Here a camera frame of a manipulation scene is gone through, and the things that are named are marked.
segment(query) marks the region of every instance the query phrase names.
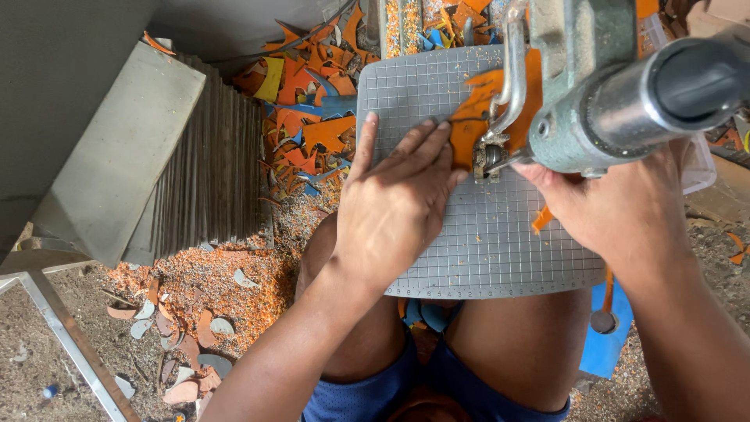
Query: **floor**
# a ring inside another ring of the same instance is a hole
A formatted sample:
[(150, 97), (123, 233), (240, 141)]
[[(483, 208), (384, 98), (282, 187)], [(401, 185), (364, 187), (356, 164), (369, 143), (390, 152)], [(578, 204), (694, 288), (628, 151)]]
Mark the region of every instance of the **floor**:
[[(733, 230), (747, 240), (749, 231)], [(703, 260), (706, 280), (726, 310), (750, 333), (750, 271), (745, 260), (732, 264), (727, 256), (736, 246), (716, 228), (690, 229), (695, 252)], [(155, 330), (133, 339), (129, 323), (108, 316), (110, 299), (98, 291), (106, 271), (91, 266), (50, 276), (51, 283), (74, 315), (112, 374), (133, 382), (133, 408), (145, 420), (166, 421), (176, 411), (194, 414), (192, 405), (166, 405), (154, 383), (162, 349)], [(45, 324), (23, 288), (0, 295), (0, 420), (106, 420), (99, 403), (81, 379), (57, 338)], [(135, 366), (146, 380), (137, 375)], [(60, 393), (44, 399), (42, 390), (56, 384)], [(570, 421), (635, 422), (659, 413), (644, 366), (638, 331), (633, 327), (611, 380), (579, 384), (571, 393)]]

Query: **gray cutting mat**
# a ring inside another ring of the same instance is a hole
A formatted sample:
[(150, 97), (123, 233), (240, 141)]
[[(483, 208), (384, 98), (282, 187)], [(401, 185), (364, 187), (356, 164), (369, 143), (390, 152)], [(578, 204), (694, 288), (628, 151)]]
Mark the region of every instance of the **gray cutting mat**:
[[(357, 132), (380, 116), (374, 162), (414, 125), (447, 119), (469, 96), (464, 81), (502, 67), (503, 46), (464, 47), (382, 60), (359, 78)], [(443, 230), (386, 291), (405, 297), (484, 299), (565, 291), (604, 281), (604, 263), (553, 220), (539, 236), (531, 222), (544, 198), (512, 169), (501, 182), (472, 176), (448, 200)]]

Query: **thigh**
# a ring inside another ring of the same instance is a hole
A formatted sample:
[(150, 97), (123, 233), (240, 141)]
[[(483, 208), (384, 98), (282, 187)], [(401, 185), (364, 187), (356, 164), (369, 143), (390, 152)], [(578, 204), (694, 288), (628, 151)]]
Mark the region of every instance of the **thigh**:
[(584, 351), (591, 290), (467, 300), (445, 341), (493, 390), (527, 408), (566, 405)]
[[(300, 263), (296, 298), (313, 282), (336, 246), (336, 216), (333, 213), (323, 219), (307, 242)], [(397, 299), (383, 296), (341, 343), (326, 364), (322, 379), (354, 382), (382, 372), (402, 355), (405, 338)]]

